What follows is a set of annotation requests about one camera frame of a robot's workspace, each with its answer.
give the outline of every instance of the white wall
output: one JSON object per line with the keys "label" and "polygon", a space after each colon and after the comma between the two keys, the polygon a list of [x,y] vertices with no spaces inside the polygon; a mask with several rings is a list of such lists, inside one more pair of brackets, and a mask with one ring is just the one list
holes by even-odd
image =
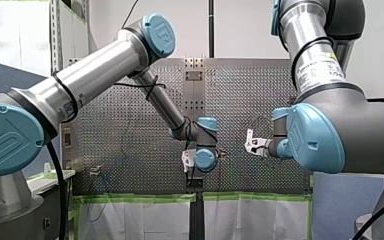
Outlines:
{"label": "white wall", "polygon": [[[110,43],[133,0],[90,0],[90,50]],[[348,80],[368,97],[384,96],[384,1],[365,0],[367,22],[355,44]],[[141,0],[129,23],[160,13],[173,24],[177,48],[172,57],[208,55],[207,0]],[[288,58],[270,35],[272,0],[215,0],[215,55],[220,58]]]}
{"label": "white wall", "polygon": [[[114,40],[133,0],[89,0],[89,49],[94,51]],[[207,0],[141,0],[129,23],[144,15],[163,14],[173,25],[177,47],[172,57],[197,57],[208,52]]]}

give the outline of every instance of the robotic arm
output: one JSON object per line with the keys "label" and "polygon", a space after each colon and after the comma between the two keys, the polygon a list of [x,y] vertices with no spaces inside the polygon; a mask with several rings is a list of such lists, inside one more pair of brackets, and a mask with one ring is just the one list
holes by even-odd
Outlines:
{"label": "robotic arm", "polygon": [[37,196],[32,199],[21,170],[57,136],[59,124],[73,120],[80,108],[126,76],[151,86],[143,88],[147,100],[175,139],[197,142],[197,168],[208,172],[215,167],[216,119],[188,122],[167,93],[155,86],[157,78],[149,69],[155,61],[173,53],[175,41],[169,22],[160,15],[150,15],[120,30],[115,42],[35,86],[0,94],[2,221],[8,216],[21,216],[43,201]]}
{"label": "robotic arm", "polygon": [[274,111],[273,139],[248,136],[249,152],[310,171],[384,174],[384,99],[368,101],[344,74],[364,21],[361,0],[277,1],[272,32],[287,45],[299,96]]}

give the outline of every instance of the metal stand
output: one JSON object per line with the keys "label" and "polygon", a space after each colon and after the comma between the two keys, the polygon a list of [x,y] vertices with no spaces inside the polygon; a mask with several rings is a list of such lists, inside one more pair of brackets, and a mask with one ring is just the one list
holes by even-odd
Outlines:
{"label": "metal stand", "polygon": [[196,195],[195,202],[191,202],[189,210],[189,240],[205,240],[205,216],[203,179],[201,177],[188,181],[188,193]]}

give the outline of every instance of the perforated metal panel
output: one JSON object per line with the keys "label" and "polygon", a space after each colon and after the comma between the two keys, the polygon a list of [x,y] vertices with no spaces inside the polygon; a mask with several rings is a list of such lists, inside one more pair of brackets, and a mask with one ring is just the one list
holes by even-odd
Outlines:
{"label": "perforated metal panel", "polygon": [[207,191],[305,193],[309,175],[295,161],[246,153],[248,128],[271,138],[272,111],[295,96],[287,60],[206,59],[206,115],[218,119],[219,145],[228,156],[204,178]]}
{"label": "perforated metal panel", "polygon": [[[152,68],[179,109],[182,65],[181,60],[167,60]],[[170,138],[164,121],[140,89],[114,86],[82,109],[78,119],[75,131],[83,171],[75,178],[75,194],[183,192],[184,144]],[[89,170],[97,166],[108,184],[90,176]]]}
{"label": "perforated metal panel", "polygon": [[[205,190],[306,193],[309,175],[294,161],[262,160],[244,149],[246,130],[270,137],[273,109],[295,95],[289,61],[205,59],[204,66],[205,113],[220,121],[219,145],[228,153],[204,178]],[[184,87],[183,59],[160,60],[153,71],[179,109],[187,107],[182,106],[183,91],[202,91]],[[113,87],[92,101],[82,109],[73,136],[73,161],[82,163],[75,177],[76,195],[185,191],[180,161],[184,143],[169,137],[164,121],[139,89]],[[108,181],[90,176],[89,170],[97,166]]]}

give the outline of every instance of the green tape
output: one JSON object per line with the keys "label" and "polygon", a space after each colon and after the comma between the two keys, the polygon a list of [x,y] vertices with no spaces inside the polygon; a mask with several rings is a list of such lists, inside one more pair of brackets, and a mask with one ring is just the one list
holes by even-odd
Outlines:
{"label": "green tape", "polygon": [[314,175],[313,174],[310,175],[310,187],[311,188],[314,187]]}
{"label": "green tape", "polygon": [[[74,170],[63,170],[62,173],[64,176],[70,174],[70,173],[73,173]],[[47,173],[45,175],[43,175],[42,177],[43,179],[51,179],[51,180],[55,180],[55,179],[58,179],[57,178],[57,173],[55,172],[50,172],[50,173]]]}
{"label": "green tape", "polygon": [[224,192],[224,193],[204,193],[204,201],[225,201],[225,200],[266,200],[266,201],[285,201],[285,202],[307,202],[311,195],[287,195],[270,193],[248,193],[248,192]]}
{"label": "green tape", "polygon": [[313,239],[313,197],[311,195],[308,196],[310,201],[308,202],[308,232],[307,238],[308,240]]}
{"label": "green tape", "polygon": [[99,196],[75,196],[75,202],[80,204],[93,203],[187,203],[195,201],[195,194],[173,195],[134,195],[134,194],[105,194]]}
{"label": "green tape", "polygon": [[74,240],[79,240],[80,202],[74,201]]}

